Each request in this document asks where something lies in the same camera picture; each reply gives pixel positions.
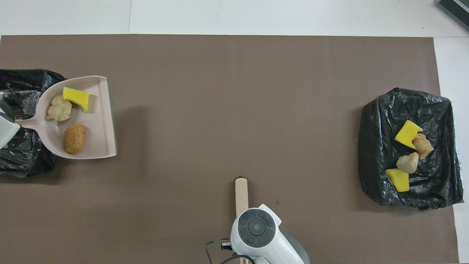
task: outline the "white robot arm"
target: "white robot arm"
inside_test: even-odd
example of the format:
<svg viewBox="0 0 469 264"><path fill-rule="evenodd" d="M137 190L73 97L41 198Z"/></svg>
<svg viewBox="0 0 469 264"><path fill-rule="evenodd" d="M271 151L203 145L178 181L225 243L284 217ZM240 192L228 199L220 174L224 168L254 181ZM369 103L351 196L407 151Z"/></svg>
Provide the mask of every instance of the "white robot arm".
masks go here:
<svg viewBox="0 0 469 264"><path fill-rule="evenodd" d="M308 254L289 233L280 231L282 220L266 205L241 213L231 228L231 247L256 264L310 264Z"/></svg>

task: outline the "brown nugget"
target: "brown nugget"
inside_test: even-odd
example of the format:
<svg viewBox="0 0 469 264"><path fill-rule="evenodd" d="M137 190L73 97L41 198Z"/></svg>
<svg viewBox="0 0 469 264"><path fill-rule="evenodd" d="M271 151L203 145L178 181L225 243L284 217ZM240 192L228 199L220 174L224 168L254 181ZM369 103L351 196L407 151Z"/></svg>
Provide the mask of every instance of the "brown nugget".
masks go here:
<svg viewBox="0 0 469 264"><path fill-rule="evenodd" d="M65 130L65 150L77 154L85 146L86 128L82 124L74 124Z"/></svg>

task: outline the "white floor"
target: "white floor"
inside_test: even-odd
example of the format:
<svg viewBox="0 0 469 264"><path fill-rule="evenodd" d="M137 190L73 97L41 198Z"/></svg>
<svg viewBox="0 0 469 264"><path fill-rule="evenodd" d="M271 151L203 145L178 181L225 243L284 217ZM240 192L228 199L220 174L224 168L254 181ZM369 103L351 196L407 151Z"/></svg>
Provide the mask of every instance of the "white floor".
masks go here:
<svg viewBox="0 0 469 264"><path fill-rule="evenodd" d="M469 31L434 0L0 0L0 36L128 33L434 37L441 95L469 164ZM469 202L454 205L454 218L469 263Z"/></svg>

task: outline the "black trash bag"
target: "black trash bag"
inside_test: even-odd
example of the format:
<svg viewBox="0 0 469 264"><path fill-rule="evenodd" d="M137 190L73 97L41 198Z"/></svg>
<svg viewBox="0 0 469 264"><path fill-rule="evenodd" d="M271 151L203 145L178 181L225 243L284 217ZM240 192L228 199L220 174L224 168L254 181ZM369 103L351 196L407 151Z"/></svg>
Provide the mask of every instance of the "black trash bag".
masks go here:
<svg viewBox="0 0 469 264"><path fill-rule="evenodd" d="M423 128L435 148L409 174L410 190L398 193L385 174L397 159L415 152L394 140L406 120ZM358 174L363 191L375 202L421 210L462 202L460 160L456 150L451 101L428 93L395 88L368 103L362 113Z"/></svg>
<svg viewBox="0 0 469 264"><path fill-rule="evenodd" d="M39 98L52 85L65 80L48 70L0 70L0 91L4 92L7 114L31 118ZM0 175L19 178L54 169L56 155L42 144L33 129L20 128L10 142L0 149Z"/></svg>

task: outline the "yellow foam piece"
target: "yellow foam piece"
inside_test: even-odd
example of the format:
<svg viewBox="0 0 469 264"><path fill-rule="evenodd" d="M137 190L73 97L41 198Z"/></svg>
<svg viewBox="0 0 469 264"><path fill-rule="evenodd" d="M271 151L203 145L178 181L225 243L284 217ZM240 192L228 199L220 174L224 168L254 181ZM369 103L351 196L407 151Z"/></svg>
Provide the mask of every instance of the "yellow foam piece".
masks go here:
<svg viewBox="0 0 469 264"><path fill-rule="evenodd" d="M415 123L413 123L412 121L407 120L394 139L397 142L400 142L409 148L416 149L414 144L412 144L412 140L417 136L417 132L420 132L420 131L423 131L423 129L420 128Z"/></svg>
<svg viewBox="0 0 469 264"><path fill-rule="evenodd" d="M83 112L88 111L88 98L90 96L89 92L75 90L72 88L64 87L63 88L63 99L69 100L77 104Z"/></svg>
<svg viewBox="0 0 469 264"><path fill-rule="evenodd" d="M391 183L398 192L406 192L410 190L409 186L409 174L399 169L385 170L386 175L391 180Z"/></svg>

